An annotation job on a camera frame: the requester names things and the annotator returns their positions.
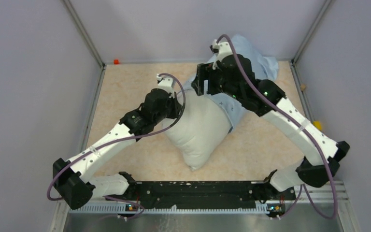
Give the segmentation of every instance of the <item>marble-pattern floor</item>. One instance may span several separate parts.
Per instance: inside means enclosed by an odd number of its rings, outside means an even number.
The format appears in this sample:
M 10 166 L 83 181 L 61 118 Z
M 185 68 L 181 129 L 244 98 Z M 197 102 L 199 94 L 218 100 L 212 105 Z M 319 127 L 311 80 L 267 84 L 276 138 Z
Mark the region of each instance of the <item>marble-pattern floor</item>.
M 288 61 L 280 61 L 276 83 L 303 113 Z M 196 63 L 108 65 L 88 139 L 93 144 L 128 111 L 137 108 L 156 84 L 156 73 L 171 73 L 186 81 Z M 246 114 L 236 130 L 212 153 L 207 163 L 191 171 L 181 152 L 165 134 L 141 139 L 116 154 L 95 176 L 125 171 L 136 180 L 263 180 L 272 170 L 292 164 L 302 152 L 273 125 Z

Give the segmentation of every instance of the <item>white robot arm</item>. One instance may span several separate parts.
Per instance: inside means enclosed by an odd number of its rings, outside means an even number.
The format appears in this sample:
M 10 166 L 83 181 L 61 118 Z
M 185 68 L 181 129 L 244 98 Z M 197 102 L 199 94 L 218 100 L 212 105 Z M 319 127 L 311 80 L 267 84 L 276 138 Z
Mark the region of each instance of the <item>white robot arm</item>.
M 126 113 L 105 136 L 82 153 L 67 161 L 60 158 L 53 164 L 53 186 L 71 209 L 80 208 L 90 199 L 121 195 L 126 191 L 129 182 L 121 174 L 96 178 L 93 174 L 125 147 L 155 134 L 150 132 L 161 120 L 179 119 L 185 105 L 177 101 L 174 84 L 174 77 L 157 75 L 157 88 L 146 95 L 139 108 Z
M 214 40 L 210 47 L 216 54 L 216 60 L 209 64 L 199 64 L 197 75 L 192 83 L 197 95 L 204 94 L 204 81 L 208 81 L 208 94 L 225 93 L 239 101 L 244 108 L 256 113 L 285 134 L 304 153 L 305 158 L 284 169 L 275 170 L 266 181 L 278 192 L 292 186 L 308 184 L 321 187 L 328 181 L 328 176 L 315 144 L 304 133 L 307 130 L 322 150 L 324 159 L 329 164 L 332 175 L 339 168 L 339 161 L 346 155 L 349 145 L 345 141 L 336 142 L 320 132 L 305 118 L 286 97 L 285 93 L 270 80 L 256 80 L 251 70 L 251 62 L 237 54 L 240 64 L 249 80 L 259 92 L 283 113 L 291 116 L 300 127 L 279 111 L 273 110 L 259 97 L 244 79 L 232 49 L 228 42 Z

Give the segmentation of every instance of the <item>metal frame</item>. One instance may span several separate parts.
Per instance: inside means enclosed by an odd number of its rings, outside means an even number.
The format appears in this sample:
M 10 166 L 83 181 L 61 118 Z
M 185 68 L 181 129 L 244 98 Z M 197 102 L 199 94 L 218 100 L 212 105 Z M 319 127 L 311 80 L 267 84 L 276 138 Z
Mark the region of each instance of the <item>metal frame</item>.
M 93 58 L 96 60 L 97 64 L 103 68 L 104 62 L 101 59 L 99 53 L 97 52 L 96 47 L 93 44 L 93 41 L 91 40 L 89 34 L 87 33 L 85 27 L 82 24 L 82 21 L 80 20 L 79 16 L 77 15 L 73 5 L 71 4 L 70 0 L 60 0 L 64 6 L 66 7 L 66 10 L 69 13 L 69 16 L 71 17 L 72 22 L 76 26 L 79 34 L 82 36 L 83 41 L 85 42 L 87 48 L 89 49 L 90 53 L 92 54 Z
M 335 0 L 325 0 L 324 5 L 322 6 L 321 10 L 318 13 L 318 16 L 316 17 L 315 21 L 312 23 L 311 28 L 307 32 L 305 38 L 303 39 L 302 43 L 300 44 L 300 47 L 298 51 L 296 52 L 294 58 L 292 59 L 292 63 L 295 65 L 301 58 L 304 50 L 306 49 L 307 45 L 309 44 L 309 41 L 314 36 L 316 30 L 318 29 L 320 23 L 322 22 L 326 12 L 330 9 L 332 4 Z
M 80 142 L 79 152 L 84 151 L 86 149 L 86 146 L 87 146 L 87 141 L 89 139 L 90 129 L 92 128 L 93 118 L 95 116 L 96 106 L 97 106 L 97 102 L 99 100 L 99 95 L 100 95 L 101 86 L 103 84 L 103 79 L 104 79 L 105 73 L 106 73 L 106 66 L 103 66 L 102 69 L 101 69 L 101 73 L 100 73 L 100 77 L 99 77 L 97 86 L 96 86 L 95 94 L 92 98 L 93 101 L 90 104 L 90 112 L 89 112 L 89 115 L 86 119 L 85 132 L 84 132 L 84 135 L 83 135 L 83 137 L 81 139 L 81 142 Z
M 360 227 L 357 222 L 356 216 L 349 202 L 346 189 L 342 181 L 335 181 L 335 187 L 338 191 L 339 209 L 338 217 L 342 225 L 343 232 L 359 232 Z M 314 199 L 315 203 L 326 203 L 332 204 L 333 197 L 330 191 L 330 184 L 326 184 L 321 188 L 307 187 L 310 191 L 310 195 Z M 298 194 L 299 187 L 295 187 L 295 193 Z M 265 204 L 257 203 L 256 209 L 244 209 L 244 210 L 184 210 L 177 209 L 175 207 L 171 209 L 148 209 L 145 210 L 143 214 L 251 214 L 251 215 L 264 215 L 267 213 L 268 204 L 278 204 L 279 201 L 267 201 Z M 309 200 L 305 194 L 301 195 L 298 204 L 309 204 Z M 125 204 L 116 203 L 113 201 L 106 200 L 92 200 L 87 203 L 84 207 L 71 210 L 69 206 L 64 202 L 58 202 L 55 209 L 55 216 L 53 218 L 50 232 L 63 231 L 66 226 L 66 220 L 69 213 L 95 213 L 95 214 L 118 214 L 125 213 L 130 214 L 130 212 L 124 211 Z

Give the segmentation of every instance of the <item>blue cloth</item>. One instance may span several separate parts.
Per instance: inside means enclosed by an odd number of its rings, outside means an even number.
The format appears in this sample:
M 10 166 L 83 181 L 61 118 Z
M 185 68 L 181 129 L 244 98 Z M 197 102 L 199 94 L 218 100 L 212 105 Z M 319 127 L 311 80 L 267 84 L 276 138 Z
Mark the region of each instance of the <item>blue cloth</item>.
M 254 48 L 254 46 L 241 35 L 237 34 L 233 36 L 231 38 L 231 41 L 235 47 L 235 51 L 251 61 L 252 70 L 255 73 L 256 79 L 268 79 L 272 81 L 276 80 L 279 66 L 278 61 L 275 57 L 263 57 Z M 215 55 L 211 57 L 211 59 L 209 59 L 207 63 L 211 63 L 214 61 Z M 195 76 L 196 75 L 194 74 L 190 77 L 189 80 L 184 83 L 184 90 L 193 89 L 191 87 L 191 82 L 194 80 Z M 207 92 L 207 81 L 204 83 L 204 92 Z M 237 100 L 224 93 L 219 93 L 216 95 L 205 95 L 226 112 L 227 117 L 231 123 L 229 132 L 232 132 L 234 130 L 235 126 L 241 121 L 245 113 L 248 112 L 241 106 L 241 104 Z

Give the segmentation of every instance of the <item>gray wall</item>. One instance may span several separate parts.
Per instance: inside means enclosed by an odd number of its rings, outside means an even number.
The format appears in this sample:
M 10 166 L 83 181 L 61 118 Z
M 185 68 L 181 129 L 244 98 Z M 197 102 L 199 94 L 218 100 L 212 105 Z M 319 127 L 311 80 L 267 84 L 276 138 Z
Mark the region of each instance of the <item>gray wall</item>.
M 100 69 L 59 0 L 0 0 L 0 232 L 47 231 L 52 163 L 78 152 Z
M 363 231 L 371 231 L 371 1 L 336 0 L 300 63 L 326 134 L 351 146 L 338 177 Z
M 201 61 L 223 33 L 293 58 L 325 0 L 72 0 L 107 63 Z

